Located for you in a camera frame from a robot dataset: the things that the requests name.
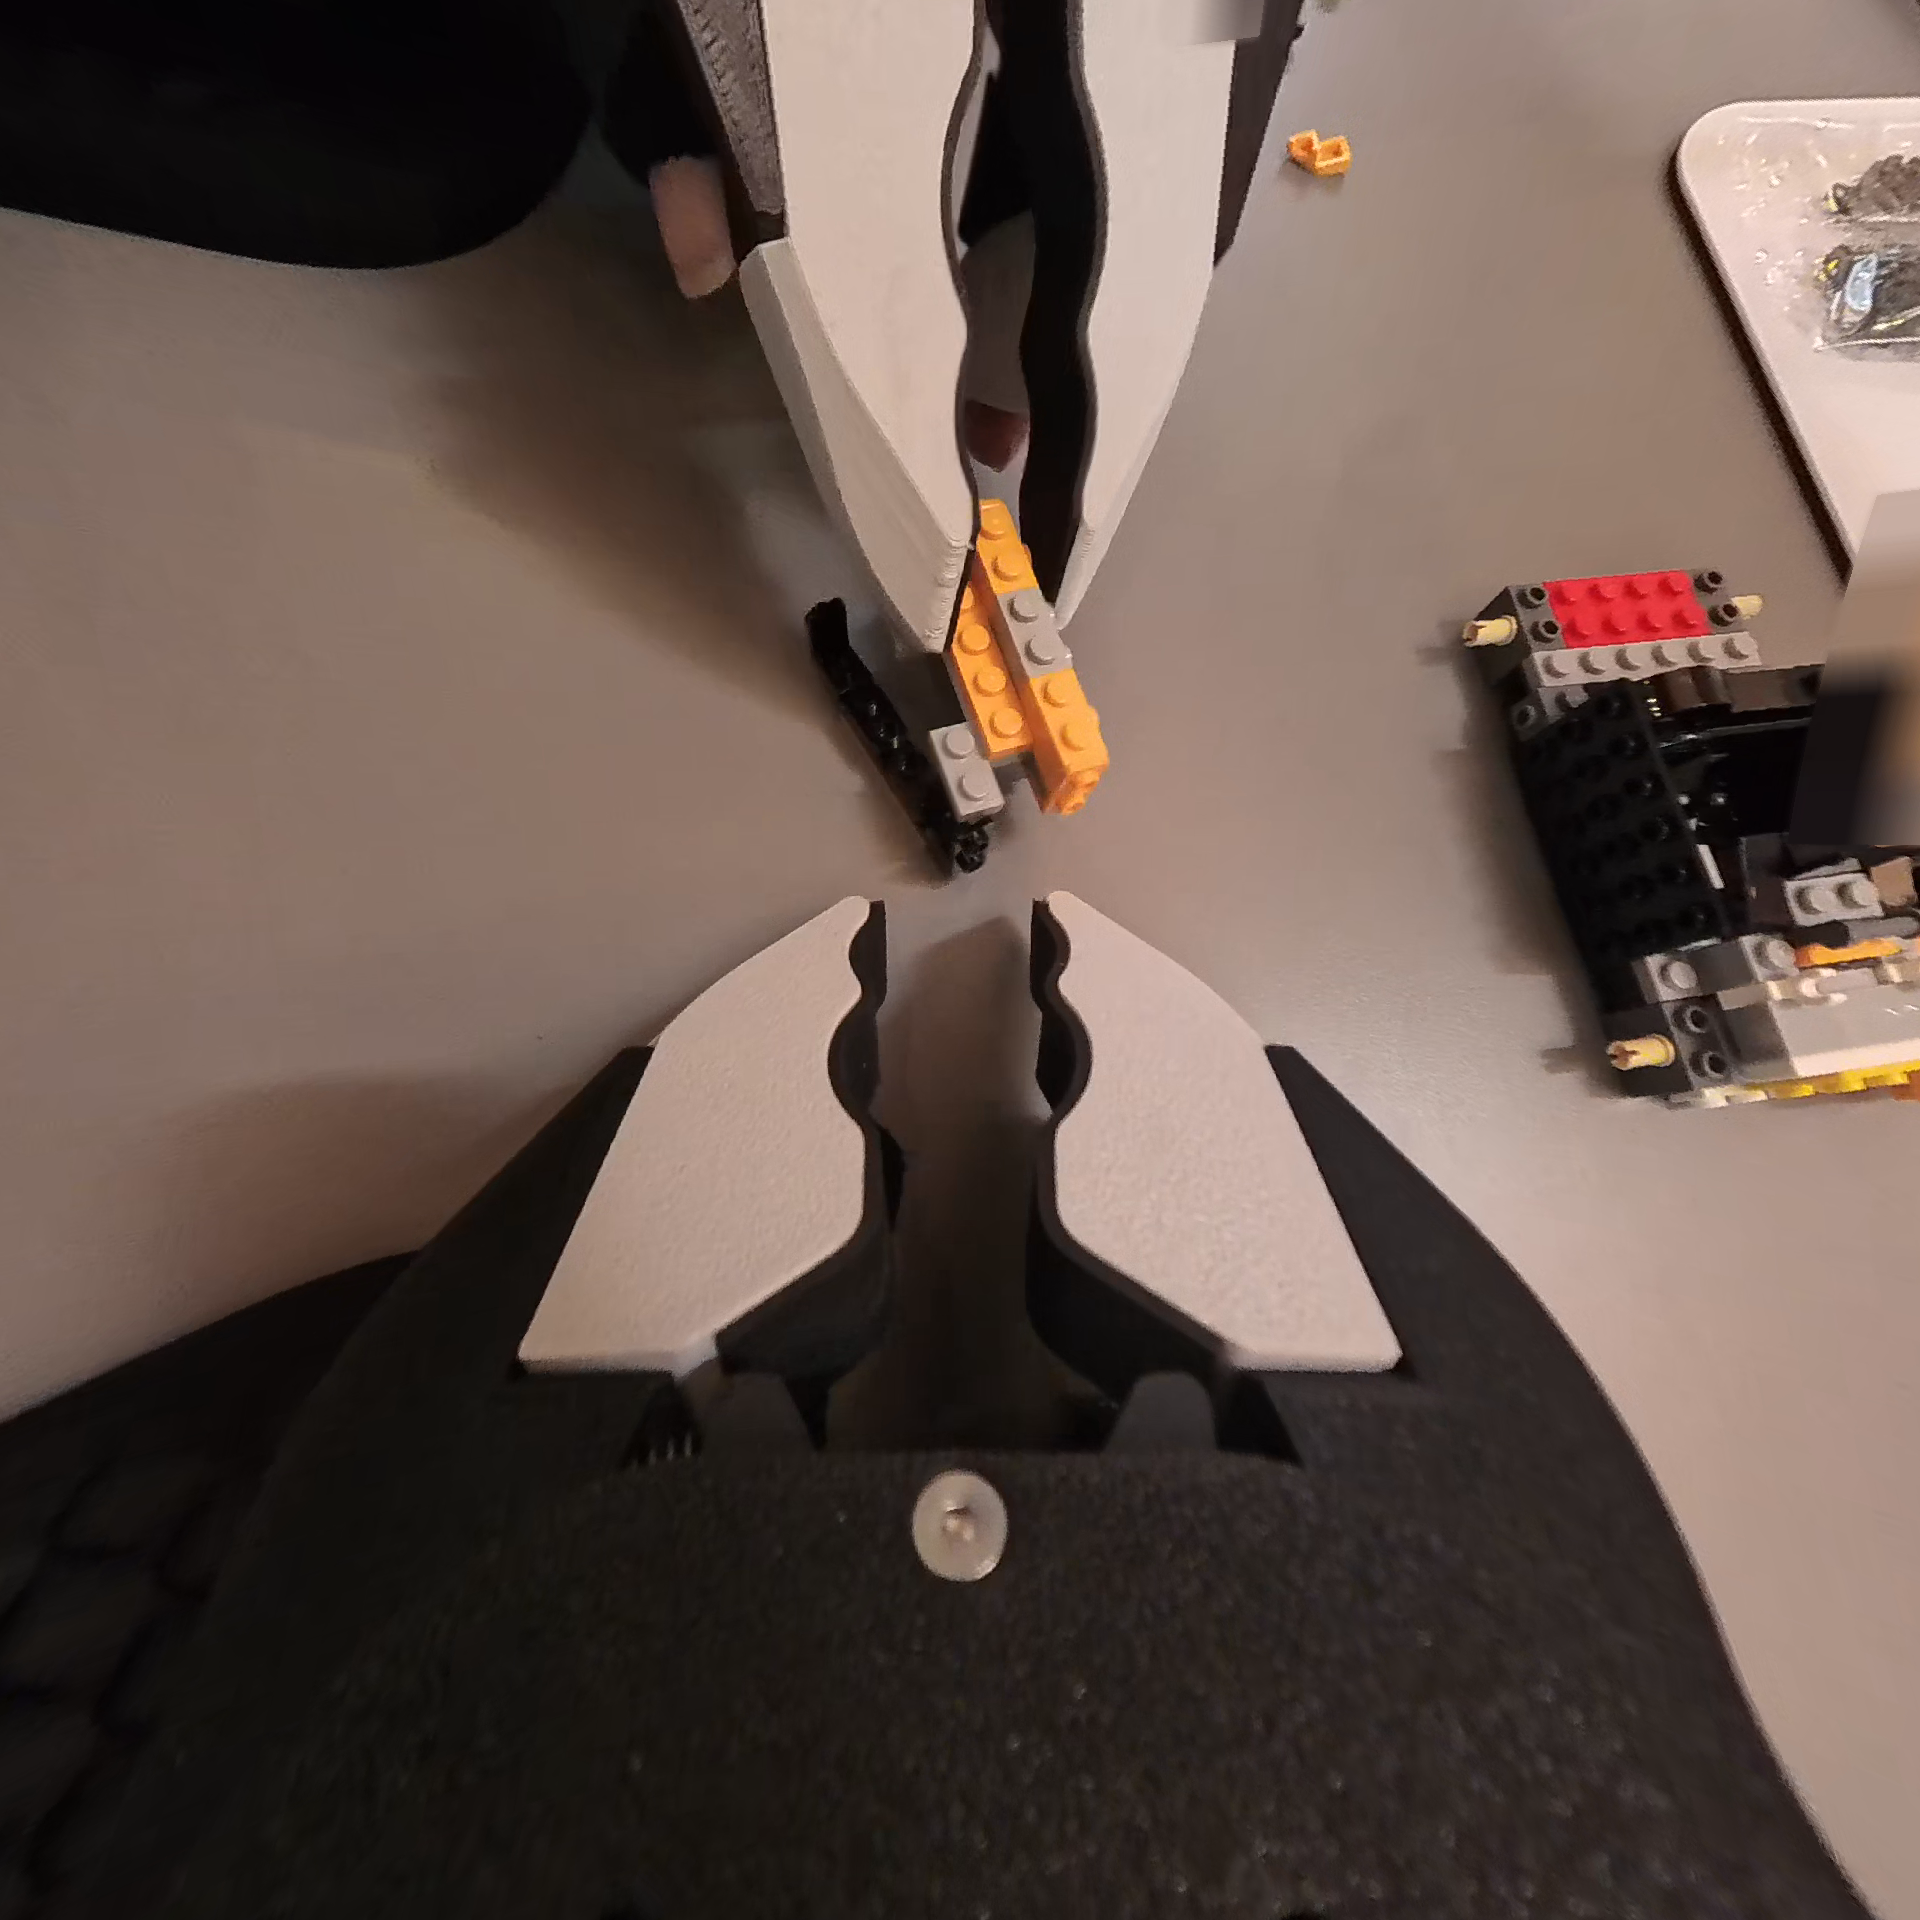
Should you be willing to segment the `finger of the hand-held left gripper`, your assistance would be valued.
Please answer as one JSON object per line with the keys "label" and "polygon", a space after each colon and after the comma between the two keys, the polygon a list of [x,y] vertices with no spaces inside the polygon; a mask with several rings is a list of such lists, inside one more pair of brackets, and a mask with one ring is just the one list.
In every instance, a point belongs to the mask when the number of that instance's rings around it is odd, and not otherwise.
{"label": "finger of the hand-held left gripper", "polygon": [[1234,41],[1206,4],[1033,4],[1030,22],[1030,558],[1068,622],[1205,311]]}
{"label": "finger of the hand-held left gripper", "polygon": [[765,2],[784,231],[741,288],[825,505],[896,628],[951,635],[975,540],[946,167],[970,2]]}

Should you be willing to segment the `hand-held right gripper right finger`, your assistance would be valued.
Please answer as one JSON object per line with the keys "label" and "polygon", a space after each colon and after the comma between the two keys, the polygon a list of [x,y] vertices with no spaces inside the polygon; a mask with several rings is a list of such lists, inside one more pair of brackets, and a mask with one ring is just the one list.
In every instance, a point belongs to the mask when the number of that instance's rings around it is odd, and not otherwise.
{"label": "hand-held right gripper right finger", "polygon": [[1042,992],[1068,1025],[1050,1134],[1064,1251],[1143,1299],[1153,1332],[1237,1372],[1385,1374],[1374,1286],[1256,1032],[1073,895],[1037,904]]}

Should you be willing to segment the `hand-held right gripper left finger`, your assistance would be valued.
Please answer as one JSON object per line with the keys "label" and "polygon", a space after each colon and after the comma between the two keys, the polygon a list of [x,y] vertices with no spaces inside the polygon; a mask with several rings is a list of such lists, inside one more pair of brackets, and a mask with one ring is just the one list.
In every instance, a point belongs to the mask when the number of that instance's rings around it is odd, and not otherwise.
{"label": "hand-held right gripper left finger", "polygon": [[532,1374],[693,1374],[722,1332],[850,1249],[863,1134],[830,1082],[862,1001],[850,896],[756,952],[655,1039],[519,1342]]}

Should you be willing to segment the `orange grey brick assembly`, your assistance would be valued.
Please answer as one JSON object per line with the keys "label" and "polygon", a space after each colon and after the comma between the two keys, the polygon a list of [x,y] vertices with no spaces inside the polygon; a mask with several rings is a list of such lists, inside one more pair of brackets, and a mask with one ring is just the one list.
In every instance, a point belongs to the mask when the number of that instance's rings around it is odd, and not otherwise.
{"label": "orange grey brick assembly", "polygon": [[977,508],[970,558],[944,670],[957,720],[927,737],[933,770],[960,825],[1006,806],[1000,772],[1026,775],[1047,815],[1073,815],[1109,772],[1096,710],[1039,591],[1012,511]]}

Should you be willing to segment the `long black orange brick strip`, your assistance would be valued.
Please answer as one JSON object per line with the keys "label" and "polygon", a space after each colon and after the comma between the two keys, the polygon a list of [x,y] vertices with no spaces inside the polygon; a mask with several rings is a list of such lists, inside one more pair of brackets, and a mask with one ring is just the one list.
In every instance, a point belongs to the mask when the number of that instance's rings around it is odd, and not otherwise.
{"label": "long black orange brick strip", "polygon": [[804,616],[807,648],[881,787],[911,823],[942,876],[975,873],[989,852],[984,823],[961,823],[949,802],[920,738],[857,655],[848,609],[822,600]]}

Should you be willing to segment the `grey desk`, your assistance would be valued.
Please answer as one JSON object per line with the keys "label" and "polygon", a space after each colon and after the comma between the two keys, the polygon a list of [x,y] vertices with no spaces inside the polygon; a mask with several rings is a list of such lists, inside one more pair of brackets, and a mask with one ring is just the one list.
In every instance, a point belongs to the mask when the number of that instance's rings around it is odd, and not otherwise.
{"label": "grey desk", "polygon": [[623,1041],[881,896],[911,1292],[1012,1418],[1063,888],[1300,1047],[1663,1483],[1838,1858],[1916,1915],[1916,1108],[1607,1096],[1458,622],[1829,546],[1672,201],[1710,107],[1916,95],[1913,4],[1335,4],[1072,648],[1113,768],[927,876],[807,662],[862,593],[733,303],[597,153],[392,278],[4,219],[4,1406],[417,1247]]}

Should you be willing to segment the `person's left hand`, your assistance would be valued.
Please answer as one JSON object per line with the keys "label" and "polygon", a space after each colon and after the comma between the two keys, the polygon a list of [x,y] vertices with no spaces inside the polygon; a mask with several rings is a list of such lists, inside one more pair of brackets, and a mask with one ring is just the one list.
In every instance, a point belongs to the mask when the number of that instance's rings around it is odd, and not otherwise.
{"label": "person's left hand", "polygon": [[684,300],[700,303],[735,275],[729,194],[713,156],[677,156],[646,175],[663,257]]}

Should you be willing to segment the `black brick car chassis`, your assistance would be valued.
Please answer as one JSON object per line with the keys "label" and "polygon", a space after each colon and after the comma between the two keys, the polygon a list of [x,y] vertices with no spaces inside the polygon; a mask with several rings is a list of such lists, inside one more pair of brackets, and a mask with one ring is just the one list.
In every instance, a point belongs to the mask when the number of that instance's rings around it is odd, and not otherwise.
{"label": "black brick car chassis", "polygon": [[1510,583],[1462,628],[1625,1097],[1918,1096],[1890,664],[1767,664],[1714,570]]}

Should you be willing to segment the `white book stand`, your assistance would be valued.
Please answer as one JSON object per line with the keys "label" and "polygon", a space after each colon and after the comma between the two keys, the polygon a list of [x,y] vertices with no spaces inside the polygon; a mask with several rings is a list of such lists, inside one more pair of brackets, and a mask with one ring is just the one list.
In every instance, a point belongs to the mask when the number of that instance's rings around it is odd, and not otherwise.
{"label": "white book stand", "polygon": [[1918,370],[1916,347],[1820,340],[1814,272],[1842,240],[1825,198],[1916,139],[1913,97],[1727,103],[1693,121],[1672,161],[1844,560],[1877,500],[1918,486]]}

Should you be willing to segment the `clear bag of parts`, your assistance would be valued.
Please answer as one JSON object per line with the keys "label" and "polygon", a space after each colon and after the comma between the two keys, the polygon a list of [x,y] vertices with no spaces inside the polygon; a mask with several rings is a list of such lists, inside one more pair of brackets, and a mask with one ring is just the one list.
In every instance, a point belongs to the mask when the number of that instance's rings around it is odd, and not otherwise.
{"label": "clear bag of parts", "polygon": [[1737,135],[1734,265],[1812,347],[1918,354],[1918,134],[1796,115]]}

